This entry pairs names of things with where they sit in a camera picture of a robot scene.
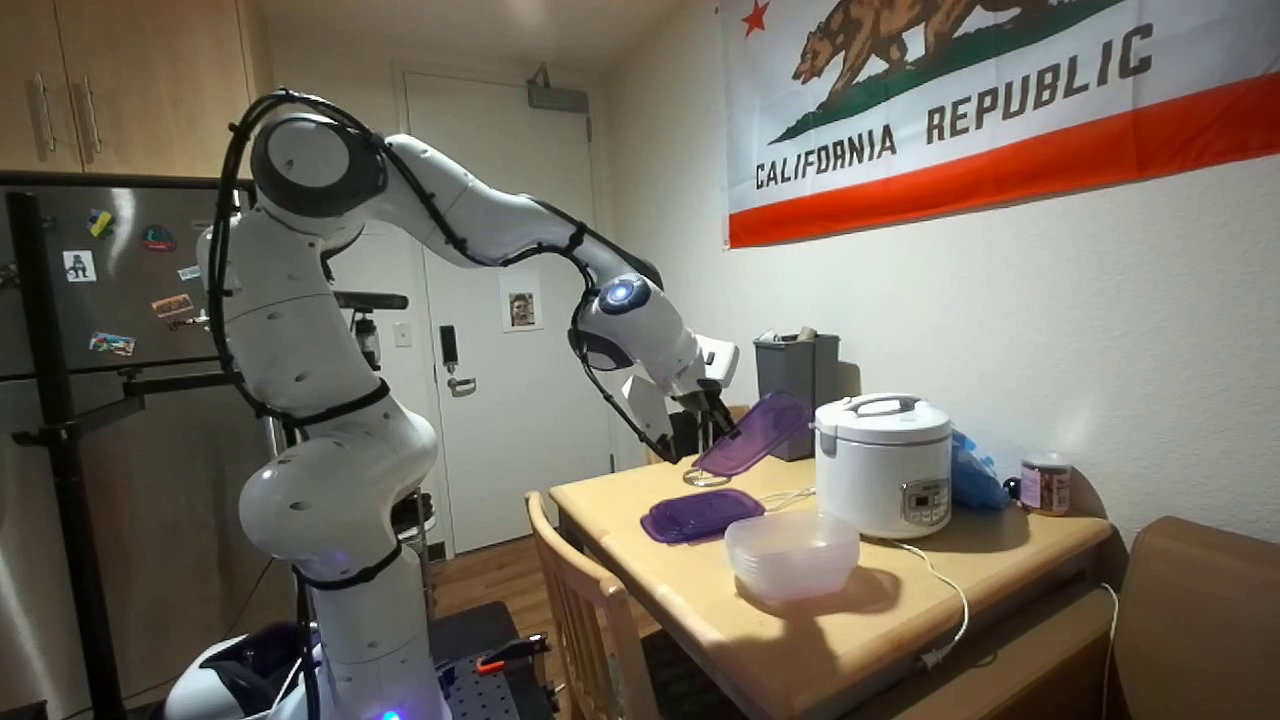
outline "ceiling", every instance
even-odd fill
[[[260,0],[269,34],[607,70],[680,0]]]

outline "purple cloth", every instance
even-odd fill
[[[777,449],[791,444],[800,431],[812,427],[812,406],[791,395],[763,395],[747,406],[735,422],[735,434],[719,434],[701,460],[695,473],[712,476],[741,476],[756,466]]]
[[[672,496],[648,508],[641,515],[641,528],[662,544],[695,544],[726,534],[730,523],[763,515],[763,502],[747,491],[719,487],[719,491],[695,491],[695,496]]]

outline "table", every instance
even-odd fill
[[[921,556],[864,538],[845,590],[763,609],[733,574],[726,538],[657,544],[641,528],[651,502],[704,491],[686,484],[687,463],[557,484],[549,496],[564,533],[590,544],[747,715],[835,715],[952,638],[962,590],[940,574],[966,587],[974,618],[993,618],[1067,568],[1088,568],[1114,534],[1102,515],[956,513],[945,533],[912,538]],[[770,456],[730,487],[784,513],[818,502],[812,481],[812,460]]]

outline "lid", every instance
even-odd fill
[[[835,342],[835,335],[824,335],[818,326],[756,335],[756,347],[809,347],[809,342]]]
[[[952,420],[903,393],[845,395],[818,406],[818,431],[845,434],[859,444],[908,444],[908,441],[945,441]]]
[[[730,523],[747,515],[763,515],[763,502],[747,491],[719,487],[662,501],[641,515],[641,528],[662,544],[695,544],[719,534]]]

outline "door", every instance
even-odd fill
[[[453,76],[410,76],[403,94],[411,135],[505,191],[594,218],[590,114],[535,110],[520,83]],[[579,287],[559,254],[512,268],[429,254],[434,325],[456,326],[453,377],[438,351],[453,550],[523,534],[528,487],[614,466],[614,415],[564,340]]]

